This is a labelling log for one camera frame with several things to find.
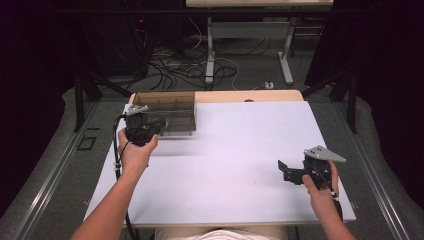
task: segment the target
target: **person's right hand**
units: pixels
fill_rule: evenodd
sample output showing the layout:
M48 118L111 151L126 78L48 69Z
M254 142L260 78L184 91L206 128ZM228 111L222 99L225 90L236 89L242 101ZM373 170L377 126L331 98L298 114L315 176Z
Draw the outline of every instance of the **person's right hand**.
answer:
M337 172L336 165L330 161L330 171L331 171L331 182L334 191L337 195L339 194L339 174ZM325 219L333 219L335 216L339 218L337 209L334 206L333 197L331 195L330 189L318 190L312 180L311 176L308 174L303 175L303 183L308 189L309 195L311 196L311 205L312 209L315 212L317 218L322 222Z

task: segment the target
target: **forearm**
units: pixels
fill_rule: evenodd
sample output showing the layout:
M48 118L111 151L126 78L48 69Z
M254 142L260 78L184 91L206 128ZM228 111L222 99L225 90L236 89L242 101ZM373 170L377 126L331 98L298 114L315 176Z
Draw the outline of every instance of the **forearm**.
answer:
M340 220L338 215L326 217L325 219L320 220L320 222L328 240L355 239L355 237L352 235L349 229Z
M137 181L122 175L72 239L118 239Z

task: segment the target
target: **hand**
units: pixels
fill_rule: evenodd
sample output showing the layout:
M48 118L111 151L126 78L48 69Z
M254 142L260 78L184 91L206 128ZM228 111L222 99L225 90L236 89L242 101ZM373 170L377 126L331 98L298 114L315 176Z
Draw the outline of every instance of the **hand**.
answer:
M153 150L158 145L158 136L154 135L152 140L143 147L128 143L125 129L118 132L118 151L122 161L122 176L130 175L137 180L149 165L149 158Z
M337 195L339 194L339 174L337 172L336 165L330 161L331 171L331 182L334 191ZM338 217L337 209L334 206L333 197L329 189L318 190L312 180L311 176L305 174L302 177L303 183L308 189L309 195L311 196L311 205L316 216L320 222L326 219L333 219L335 216Z

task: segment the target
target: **power strip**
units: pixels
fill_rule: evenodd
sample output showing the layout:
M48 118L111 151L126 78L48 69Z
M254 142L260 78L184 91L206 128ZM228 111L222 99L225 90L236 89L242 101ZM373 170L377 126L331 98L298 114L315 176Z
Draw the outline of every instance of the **power strip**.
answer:
M265 89L274 89L273 82L265 82Z

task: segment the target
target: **black curtain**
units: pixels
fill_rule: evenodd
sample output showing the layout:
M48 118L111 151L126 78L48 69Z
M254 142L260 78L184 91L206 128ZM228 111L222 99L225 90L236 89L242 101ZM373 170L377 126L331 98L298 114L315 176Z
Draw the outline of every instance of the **black curtain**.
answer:
M334 1L335 9L368 9L377 2ZM424 24L419 0L380 1L376 15L363 19L330 18L305 81L317 86L352 64L359 51L358 95L372 108L381 151L409 195L424 208ZM370 44L359 45L367 36ZM348 79L340 78L337 84Z
M37 1L1 1L0 32L3 215L57 130L73 80Z

